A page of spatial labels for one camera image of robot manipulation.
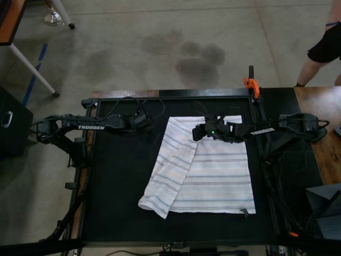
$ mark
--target black tabletop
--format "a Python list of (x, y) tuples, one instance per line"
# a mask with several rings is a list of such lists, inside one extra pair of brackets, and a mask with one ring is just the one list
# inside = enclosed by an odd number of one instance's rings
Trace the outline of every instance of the black tabletop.
[[(250, 108), (247, 90), (219, 90), (218, 94), (236, 95), (236, 97), (214, 97), (217, 91), (160, 91), (164, 97), (166, 111), (155, 122), (155, 139), (122, 138), (105, 132), (97, 132), (93, 147), (91, 177), (89, 182), (90, 196), (84, 207), (82, 238), (86, 242), (112, 242), (129, 245), (145, 244), (167, 245), (171, 242), (196, 243), (207, 241), (212, 244), (269, 244), (275, 241), (271, 220), (269, 197), (263, 180), (259, 162), (258, 148), (255, 139), (248, 140), (247, 153), (253, 187), (256, 214), (245, 218), (242, 214), (217, 213), (174, 213), (170, 212), (166, 220), (153, 211), (146, 211), (137, 206), (149, 181), (156, 161), (162, 137), (169, 116), (196, 116), (190, 105), (193, 98), (167, 98), (210, 95), (200, 98), (209, 112), (226, 115), (241, 115), (243, 122), (252, 123), (257, 116)], [(299, 112), (299, 106), (293, 89), (264, 89), (264, 109), (267, 117), (276, 118), (279, 114)], [(100, 115), (103, 116), (115, 104), (115, 100), (100, 101)], [(146, 106), (150, 114), (160, 111), (160, 104), (153, 102)], [(117, 113), (133, 113), (136, 105), (122, 102), (115, 110)], [(305, 163), (302, 160), (303, 146), (295, 147), (288, 152), (293, 165), (283, 164), (283, 170), (293, 171)], [(309, 162), (310, 177), (303, 186), (321, 184), (318, 168), (310, 148), (305, 156)], [(290, 172), (283, 172), (283, 179), (290, 180)], [(304, 200), (304, 187), (300, 184), (290, 185), (288, 196), (298, 195), (295, 204)]]

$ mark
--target black cabinet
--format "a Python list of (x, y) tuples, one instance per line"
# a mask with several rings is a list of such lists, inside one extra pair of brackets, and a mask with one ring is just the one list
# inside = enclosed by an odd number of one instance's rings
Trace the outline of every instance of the black cabinet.
[(0, 86), (0, 159), (21, 156), (33, 114)]

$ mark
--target floor stain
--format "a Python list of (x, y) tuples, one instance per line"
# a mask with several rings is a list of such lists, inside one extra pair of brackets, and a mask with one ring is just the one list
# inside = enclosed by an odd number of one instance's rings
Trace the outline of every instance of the floor stain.
[(185, 42), (180, 50), (183, 55), (196, 56), (201, 53), (201, 46), (198, 43)]
[(215, 44), (209, 44), (202, 49), (201, 57), (213, 65), (222, 65), (225, 62), (225, 52)]
[(182, 84), (188, 88), (212, 88), (218, 85), (218, 66), (225, 61), (224, 50), (214, 44), (202, 48), (193, 42), (184, 43), (180, 49), (184, 55), (192, 56), (179, 60), (175, 65)]
[(96, 86), (96, 84), (105, 82), (115, 76), (115, 69), (111, 63), (112, 58), (111, 49), (91, 53), (77, 71), (82, 76), (86, 76)]
[(142, 50), (151, 53), (167, 54), (183, 41), (182, 32), (172, 30), (167, 34), (154, 34), (142, 41)]

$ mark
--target striped towel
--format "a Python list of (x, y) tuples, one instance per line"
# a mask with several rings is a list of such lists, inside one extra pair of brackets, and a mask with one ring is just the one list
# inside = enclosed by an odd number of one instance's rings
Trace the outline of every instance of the striped towel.
[[(241, 116), (225, 121), (241, 123)], [(204, 137), (192, 129), (204, 117), (170, 117), (139, 207), (162, 218), (173, 212), (256, 213), (245, 143)]]

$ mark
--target blue tape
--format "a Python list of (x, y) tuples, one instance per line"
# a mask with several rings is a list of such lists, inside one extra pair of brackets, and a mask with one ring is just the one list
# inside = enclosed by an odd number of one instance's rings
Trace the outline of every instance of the blue tape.
[[(39, 71), (40, 70), (40, 66), (42, 64), (39, 63), (36, 67), (36, 69)], [(36, 81), (36, 76), (35, 75), (32, 75), (31, 77), (31, 80), (30, 80), (30, 83), (28, 84), (28, 88), (27, 88), (27, 91), (26, 91), (26, 94), (25, 94), (25, 97), (22, 101), (22, 104), (26, 107), (27, 106), (27, 103), (28, 103), (28, 99), (30, 98), (30, 95), (31, 95), (31, 92), (32, 92), (32, 89), (33, 89), (33, 86), (34, 86), (34, 83)]]
[[(45, 56), (45, 52), (46, 52), (46, 49), (47, 49), (47, 43), (44, 43), (43, 45), (43, 48), (42, 48), (42, 51), (40, 52), (40, 55), (39, 55), (39, 59), (38, 61), (41, 62)], [(41, 67), (42, 63), (39, 63), (37, 66), (36, 66), (36, 69), (39, 71), (40, 70), (40, 67)], [(28, 99), (30, 98), (30, 95), (31, 95), (31, 92), (32, 92), (32, 89), (33, 89), (33, 86), (34, 86), (34, 83), (36, 82), (36, 79), (37, 77), (35, 75), (32, 75), (31, 77), (31, 80), (30, 80), (30, 83), (28, 84), (28, 88), (26, 90), (26, 93), (25, 93), (25, 97), (22, 101), (22, 104), (26, 107), (27, 106), (27, 103), (28, 103)]]
[(45, 52), (46, 52), (46, 49), (47, 49), (47, 43), (45, 43), (43, 45), (43, 48), (42, 48), (42, 51), (40, 52), (38, 61), (42, 61), (43, 60)]

